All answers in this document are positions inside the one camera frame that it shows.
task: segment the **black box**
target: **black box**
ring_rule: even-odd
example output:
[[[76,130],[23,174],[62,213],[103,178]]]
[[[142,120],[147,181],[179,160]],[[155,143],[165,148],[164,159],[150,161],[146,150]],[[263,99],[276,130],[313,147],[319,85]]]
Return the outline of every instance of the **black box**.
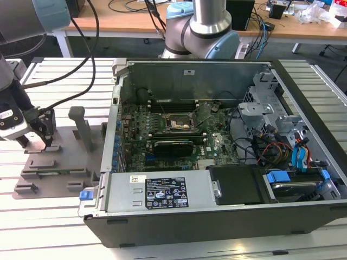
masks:
[[[232,29],[246,31],[255,0],[227,0],[227,11],[232,15]]]
[[[66,0],[70,15],[77,18],[84,7],[86,0]]]
[[[287,6],[283,4],[272,4],[269,11],[269,18],[272,19],[281,19],[284,10],[286,10]]]

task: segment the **desk leg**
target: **desk leg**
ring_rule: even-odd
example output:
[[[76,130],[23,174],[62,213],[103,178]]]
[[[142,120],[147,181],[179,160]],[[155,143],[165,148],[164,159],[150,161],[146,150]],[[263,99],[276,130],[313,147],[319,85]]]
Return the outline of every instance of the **desk leg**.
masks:
[[[72,58],[74,55],[73,55],[72,50],[71,50],[69,38],[63,34],[55,34],[54,36],[58,40],[58,44],[59,44],[61,53],[63,54],[63,57],[64,58]]]
[[[241,37],[240,38],[240,44],[237,48],[235,59],[244,59],[245,55],[247,53],[248,46],[252,42],[251,37]]]
[[[296,43],[295,45],[294,45],[294,48],[293,48],[293,50],[292,50],[292,53],[298,53],[299,52],[299,50],[300,50],[300,47],[301,47],[301,43]]]

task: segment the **power supply label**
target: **power supply label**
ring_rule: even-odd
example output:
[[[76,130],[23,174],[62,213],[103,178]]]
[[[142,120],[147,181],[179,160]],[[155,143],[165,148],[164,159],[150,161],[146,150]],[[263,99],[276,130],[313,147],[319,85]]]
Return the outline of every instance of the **power supply label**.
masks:
[[[146,179],[146,208],[174,209],[188,207],[184,177]]]

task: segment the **aluminum profile table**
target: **aluminum profile table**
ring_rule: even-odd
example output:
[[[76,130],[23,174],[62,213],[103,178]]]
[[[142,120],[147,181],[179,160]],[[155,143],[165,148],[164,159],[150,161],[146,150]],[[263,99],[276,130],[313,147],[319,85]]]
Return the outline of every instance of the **aluminum profile table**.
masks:
[[[70,71],[81,60],[46,58],[31,64],[22,82],[53,79]],[[58,106],[58,126],[74,124],[68,118],[70,106],[85,106],[91,125],[99,125],[107,119],[113,88],[112,59],[99,58],[96,62],[94,87],[86,95]],[[89,61],[69,79],[28,90],[28,93],[34,105],[47,106],[82,91],[91,77]],[[11,193],[27,155],[16,142],[9,141],[0,142],[0,153],[0,259],[347,259],[347,218],[335,220],[307,235],[108,249],[78,217],[77,197],[12,199]]]
[[[318,65],[304,60],[281,60],[324,124],[347,152],[347,97]],[[293,114],[298,111],[285,94]]]

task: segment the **capacitor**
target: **capacitor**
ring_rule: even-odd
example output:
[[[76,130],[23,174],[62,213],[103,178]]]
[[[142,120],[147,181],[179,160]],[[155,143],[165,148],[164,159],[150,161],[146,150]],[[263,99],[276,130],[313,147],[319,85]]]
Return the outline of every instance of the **capacitor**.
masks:
[[[226,153],[226,152],[227,152],[226,145],[222,145],[222,151],[223,151],[223,153]]]

